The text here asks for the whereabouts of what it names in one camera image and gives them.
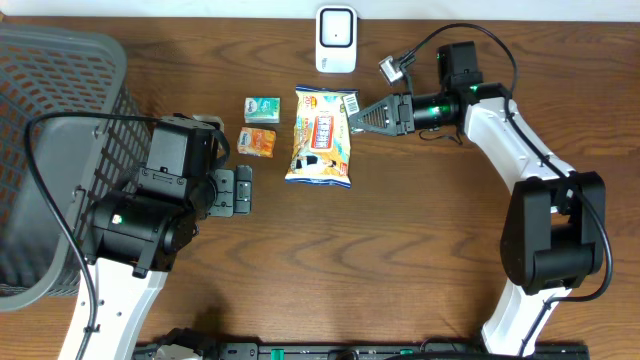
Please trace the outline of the orange small box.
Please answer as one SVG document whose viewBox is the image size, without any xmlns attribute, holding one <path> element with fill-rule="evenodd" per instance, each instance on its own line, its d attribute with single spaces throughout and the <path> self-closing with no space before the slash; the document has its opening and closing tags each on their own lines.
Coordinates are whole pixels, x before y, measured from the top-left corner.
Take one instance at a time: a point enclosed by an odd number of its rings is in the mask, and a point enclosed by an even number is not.
<svg viewBox="0 0 640 360">
<path fill-rule="evenodd" d="M 273 130 L 242 127 L 237 141 L 240 154 L 272 158 L 276 142 Z"/>
</svg>

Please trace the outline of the teal silver small box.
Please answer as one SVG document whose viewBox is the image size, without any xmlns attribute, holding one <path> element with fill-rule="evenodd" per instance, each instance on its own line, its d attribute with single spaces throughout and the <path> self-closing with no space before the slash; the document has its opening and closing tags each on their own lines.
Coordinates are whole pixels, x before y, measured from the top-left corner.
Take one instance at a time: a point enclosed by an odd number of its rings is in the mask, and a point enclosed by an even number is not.
<svg viewBox="0 0 640 360">
<path fill-rule="evenodd" d="M 246 123 L 277 124 L 280 122 L 281 100 L 273 97 L 247 97 L 244 103 Z"/>
</svg>

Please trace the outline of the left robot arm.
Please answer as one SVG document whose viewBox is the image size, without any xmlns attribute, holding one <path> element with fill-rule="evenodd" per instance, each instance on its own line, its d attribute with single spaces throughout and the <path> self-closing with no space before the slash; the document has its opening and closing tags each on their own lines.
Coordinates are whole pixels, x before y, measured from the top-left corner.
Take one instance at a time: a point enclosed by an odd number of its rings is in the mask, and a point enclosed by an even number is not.
<svg viewBox="0 0 640 360">
<path fill-rule="evenodd" d="M 132 357 L 177 253 L 198 235 L 199 222 L 251 211 L 252 170 L 226 168 L 229 155 L 219 117 L 160 120 L 135 190 L 117 185 L 88 210 L 82 250 L 97 295 L 96 319 L 85 340 L 91 312 L 82 285 L 60 358 Z"/>
</svg>

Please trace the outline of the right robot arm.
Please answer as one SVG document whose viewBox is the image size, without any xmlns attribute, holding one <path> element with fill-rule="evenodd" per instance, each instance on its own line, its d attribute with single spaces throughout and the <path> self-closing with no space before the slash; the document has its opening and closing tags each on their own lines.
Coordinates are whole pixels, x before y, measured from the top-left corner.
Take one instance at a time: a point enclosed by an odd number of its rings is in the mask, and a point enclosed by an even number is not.
<svg viewBox="0 0 640 360">
<path fill-rule="evenodd" d="M 439 47 L 437 62 L 439 92 L 391 94 L 367 108 L 349 95 L 348 122 L 387 136 L 453 126 L 489 159 L 511 198 L 500 238 L 507 282 L 481 329 L 482 345 L 488 354 L 530 357 L 552 311 L 574 301 L 573 289 L 600 269 L 603 283 L 611 281 L 604 182 L 560 160 L 524 121 L 511 92 L 484 82 L 473 42 Z"/>
</svg>

